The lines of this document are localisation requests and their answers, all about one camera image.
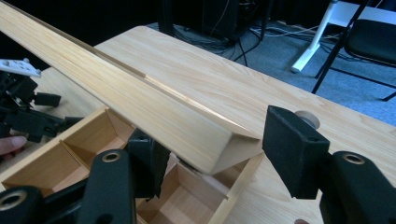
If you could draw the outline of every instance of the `wooden divider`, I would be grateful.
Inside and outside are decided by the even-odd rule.
[[[0,3],[0,29],[181,159],[214,174],[260,150],[260,137],[43,21]]]

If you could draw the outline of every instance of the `human hand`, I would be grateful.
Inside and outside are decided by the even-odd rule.
[[[0,156],[4,159],[12,158],[10,153],[23,147],[26,141],[23,136],[0,138]]]
[[[297,219],[294,221],[294,224],[309,224],[309,223],[303,219]]]

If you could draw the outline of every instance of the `wooden compartment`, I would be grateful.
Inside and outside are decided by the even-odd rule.
[[[102,108],[0,175],[3,189],[31,185],[44,196],[89,175],[98,153],[123,147],[134,127]]]
[[[134,126],[102,108],[0,174],[4,189],[32,185],[44,196],[89,175],[93,158],[123,148]],[[140,223],[221,223],[259,165],[262,154],[215,175],[202,175],[173,155],[161,197],[136,200]]]
[[[211,176],[175,162],[168,167],[161,197],[137,203],[137,214],[142,223],[219,223],[213,217],[222,203],[229,203],[228,194],[246,166],[244,161]]]

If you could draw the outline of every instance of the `wooden table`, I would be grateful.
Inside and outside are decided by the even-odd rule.
[[[268,105],[309,111],[319,118],[318,131],[331,141],[331,153],[347,150],[370,158],[396,186],[393,126],[147,27],[136,27],[96,48],[148,74],[145,78],[151,82],[162,83],[259,135]],[[58,78],[64,80],[62,74],[50,69],[39,85],[43,91],[60,91],[63,116],[84,116],[101,105],[74,83]],[[298,218],[322,222],[318,200],[291,199],[271,162],[264,158],[228,222],[293,223]]]

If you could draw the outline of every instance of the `wooden board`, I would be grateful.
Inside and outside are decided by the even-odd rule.
[[[214,174],[261,153],[260,136],[249,129],[162,83],[150,85],[142,74],[125,72],[98,57],[97,50],[84,49],[4,2],[0,24],[3,33],[203,173]]]
[[[331,141],[331,153],[346,150],[370,158],[396,186],[394,126],[148,27],[135,27],[97,48],[149,74],[146,79],[161,82],[256,134],[263,132],[268,105],[309,111],[319,118],[318,131]],[[320,194],[315,201],[292,199],[271,162],[264,158],[227,223],[290,224],[298,218],[321,223],[319,199]]]

